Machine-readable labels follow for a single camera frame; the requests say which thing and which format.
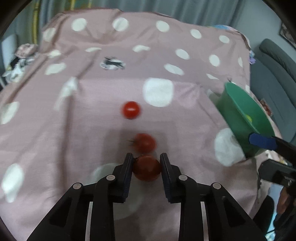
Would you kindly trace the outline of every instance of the bed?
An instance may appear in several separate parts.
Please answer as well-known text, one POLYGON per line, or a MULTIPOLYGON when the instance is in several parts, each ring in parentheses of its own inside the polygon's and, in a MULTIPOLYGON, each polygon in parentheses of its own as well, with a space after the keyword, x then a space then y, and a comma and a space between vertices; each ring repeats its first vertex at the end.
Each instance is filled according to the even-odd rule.
MULTIPOLYGON (((26 240, 73 183, 110 174, 141 132, 157 140, 156 158, 166 152, 197 182, 221 183, 254 216, 267 195, 257 177, 266 154, 245 160, 207 96, 227 81, 249 91, 249 51, 237 31, 162 14, 57 14, 34 63, 0 94, 0 215, 13 236, 26 240), (130 100, 142 107, 136 120, 120 113, 130 100)), ((114 209, 117 240, 177 240, 180 206, 167 204, 160 178, 133 177, 114 209)))

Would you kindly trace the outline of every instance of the pillow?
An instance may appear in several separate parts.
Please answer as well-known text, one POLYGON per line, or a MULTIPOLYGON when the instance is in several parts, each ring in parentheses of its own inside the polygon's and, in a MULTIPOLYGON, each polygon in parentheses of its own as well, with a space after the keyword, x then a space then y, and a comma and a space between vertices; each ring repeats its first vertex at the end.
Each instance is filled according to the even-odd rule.
POLYGON ((270 39, 264 39, 259 49, 278 62, 296 82, 296 63, 276 43, 270 39))

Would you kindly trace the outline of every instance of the cable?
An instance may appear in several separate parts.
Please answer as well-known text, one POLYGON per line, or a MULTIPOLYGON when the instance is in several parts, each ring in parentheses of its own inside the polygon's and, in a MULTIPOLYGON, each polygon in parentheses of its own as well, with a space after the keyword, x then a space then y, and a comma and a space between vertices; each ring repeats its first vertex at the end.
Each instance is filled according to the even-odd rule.
POLYGON ((270 233, 272 233, 272 232, 275 232, 275 229, 274 229, 274 230, 271 230, 271 231, 269 231, 269 232, 267 232, 266 234, 270 234, 270 233))

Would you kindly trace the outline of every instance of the wall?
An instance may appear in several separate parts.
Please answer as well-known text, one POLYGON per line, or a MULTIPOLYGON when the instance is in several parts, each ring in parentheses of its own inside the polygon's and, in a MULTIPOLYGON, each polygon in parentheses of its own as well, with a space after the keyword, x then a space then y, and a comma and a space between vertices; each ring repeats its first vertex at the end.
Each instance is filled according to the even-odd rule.
POLYGON ((280 18, 263 0, 246 0, 240 20, 234 27, 249 38, 254 52, 260 43, 268 38, 296 62, 296 49, 279 35, 280 18))
MULTIPOLYGON (((4 33, 2 39, 0 40, 0 45, 1 42, 6 39, 7 37, 9 37, 12 34, 15 34, 15 29, 16 29, 16 19, 13 20, 13 22, 10 24, 10 26, 8 27, 8 29, 6 30, 6 32, 4 33)), ((0 75, 2 75, 5 72, 5 67, 3 64, 3 52, 7 51, 5 49, 2 49, 2 46, 0 46, 0 75)))

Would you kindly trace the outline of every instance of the picture frame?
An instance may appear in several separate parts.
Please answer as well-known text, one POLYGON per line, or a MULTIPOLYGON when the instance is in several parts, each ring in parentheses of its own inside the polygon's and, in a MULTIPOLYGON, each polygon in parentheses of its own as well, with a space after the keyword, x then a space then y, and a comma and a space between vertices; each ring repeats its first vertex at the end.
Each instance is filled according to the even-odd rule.
POLYGON ((289 33, 289 30, 287 27, 281 23, 281 29, 279 34, 289 43, 291 44, 295 49, 296 49, 296 43, 295 40, 293 39, 292 35, 289 33))

